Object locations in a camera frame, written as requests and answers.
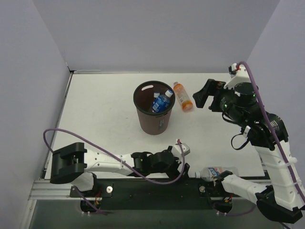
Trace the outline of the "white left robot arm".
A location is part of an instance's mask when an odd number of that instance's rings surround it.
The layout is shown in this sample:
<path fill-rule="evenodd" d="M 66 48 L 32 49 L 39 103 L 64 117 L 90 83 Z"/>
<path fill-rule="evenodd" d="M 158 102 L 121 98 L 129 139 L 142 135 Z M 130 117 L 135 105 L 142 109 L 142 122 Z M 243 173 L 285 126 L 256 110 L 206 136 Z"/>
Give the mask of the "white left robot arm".
<path fill-rule="evenodd" d="M 98 191 L 96 172 L 117 173 L 124 176 L 144 177 L 165 173 L 170 179 L 179 176 L 178 167 L 190 153 L 187 144 L 175 144 L 157 153 L 136 152 L 110 156 L 86 149 L 77 142 L 54 151 L 52 155 L 52 184 L 72 184 L 87 196 Z"/>

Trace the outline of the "white blue label plastic bottle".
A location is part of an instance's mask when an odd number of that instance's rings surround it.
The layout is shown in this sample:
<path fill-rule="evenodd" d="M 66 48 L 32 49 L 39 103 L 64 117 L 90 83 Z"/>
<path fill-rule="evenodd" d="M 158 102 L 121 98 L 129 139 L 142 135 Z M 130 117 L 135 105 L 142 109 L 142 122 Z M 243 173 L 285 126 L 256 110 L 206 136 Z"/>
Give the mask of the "white blue label plastic bottle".
<path fill-rule="evenodd" d="M 233 174 L 239 174 L 236 167 L 204 167 L 200 171 L 195 172 L 195 178 L 201 178 L 204 181 L 211 182 L 214 178 L 224 171 L 230 171 Z"/>

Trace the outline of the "blue label clear plastic bottle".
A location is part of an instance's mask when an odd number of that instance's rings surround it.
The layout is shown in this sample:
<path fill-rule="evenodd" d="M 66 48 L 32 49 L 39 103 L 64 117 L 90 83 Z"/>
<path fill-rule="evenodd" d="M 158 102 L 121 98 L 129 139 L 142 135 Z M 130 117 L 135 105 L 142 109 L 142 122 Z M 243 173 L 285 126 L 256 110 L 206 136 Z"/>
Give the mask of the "blue label clear plastic bottle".
<path fill-rule="evenodd" d="M 153 102 L 151 111 L 153 113 L 161 113 L 167 109 L 170 104 L 170 98 L 172 97 L 173 92 L 167 90 L 165 94 L 160 94 Z"/>

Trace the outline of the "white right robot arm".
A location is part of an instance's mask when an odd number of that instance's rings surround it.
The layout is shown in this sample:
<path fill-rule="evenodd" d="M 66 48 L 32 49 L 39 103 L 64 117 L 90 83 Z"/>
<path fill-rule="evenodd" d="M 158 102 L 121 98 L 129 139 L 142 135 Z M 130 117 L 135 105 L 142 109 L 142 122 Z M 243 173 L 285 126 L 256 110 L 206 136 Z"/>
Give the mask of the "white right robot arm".
<path fill-rule="evenodd" d="M 264 186 L 224 171 L 214 179 L 217 191 L 251 201 L 271 221 L 296 223 L 305 208 L 305 189 L 297 176 L 282 119 L 263 109 L 258 87 L 249 82 L 227 89 L 225 82 L 209 79 L 193 94 L 196 106 L 203 108 L 209 96 L 213 98 L 209 109 L 241 128 L 241 135 L 255 148 L 271 180 Z"/>

